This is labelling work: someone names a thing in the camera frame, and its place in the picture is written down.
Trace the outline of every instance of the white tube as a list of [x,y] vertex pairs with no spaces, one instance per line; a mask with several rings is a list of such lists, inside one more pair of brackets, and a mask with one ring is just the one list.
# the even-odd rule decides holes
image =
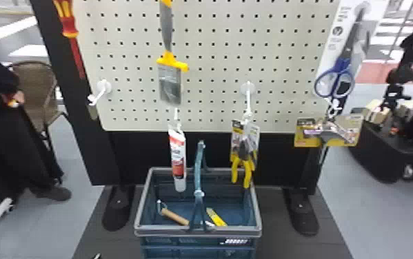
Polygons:
[[176,191],[183,192],[186,189],[187,162],[185,159],[185,135],[180,130],[169,128],[169,144],[171,147],[171,166],[174,187]]

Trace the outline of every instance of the blue plastic basket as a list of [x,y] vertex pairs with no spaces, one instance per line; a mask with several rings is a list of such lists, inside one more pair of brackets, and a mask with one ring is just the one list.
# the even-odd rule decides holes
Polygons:
[[231,183],[230,168],[209,169],[201,175],[201,188],[206,207],[211,207],[228,224],[204,231],[201,217],[194,227],[181,226],[161,216],[157,200],[162,200],[174,213],[191,219],[195,197],[194,177],[189,169],[187,189],[175,191],[172,169],[152,168],[143,188],[134,222],[145,258],[254,258],[261,237],[262,223],[254,185],[244,189],[243,172],[237,184]]

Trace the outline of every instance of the chair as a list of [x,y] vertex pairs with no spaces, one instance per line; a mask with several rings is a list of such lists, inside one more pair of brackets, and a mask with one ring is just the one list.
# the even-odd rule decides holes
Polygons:
[[52,67],[41,61],[21,61],[8,67],[18,75],[19,89],[26,96],[25,111],[55,158],[48,127],[60,116],[65,117],[68,122],[70,120],[65,112],[58,110],[55,96],[57,80]]

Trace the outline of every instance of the wooden hammer handle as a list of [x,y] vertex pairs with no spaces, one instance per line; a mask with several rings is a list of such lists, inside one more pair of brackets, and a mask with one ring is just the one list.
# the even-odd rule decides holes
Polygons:
[[175,214],[174,212],[172,212],[172,211],[170,211],[169,209],[166,209],[166,208],[161,209],[161,215],[166,216],[166,217],[172,219],[173,221],[176,221],[180,225],[188,226],[188,224],[189,224],[188,220],[186,220],[185,218]]

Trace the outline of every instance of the scissors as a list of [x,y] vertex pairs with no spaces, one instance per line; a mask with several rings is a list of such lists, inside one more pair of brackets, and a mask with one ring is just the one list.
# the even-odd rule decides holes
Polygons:
[[314,84],[315,93],[323,98],[341,99],[348,96],[353,90],[354,77],[350,71],[351,54],[356,41],[364,9],[357,14],[350,35],[343,47],[341,54],[336,59],[333,68],[322,73]]

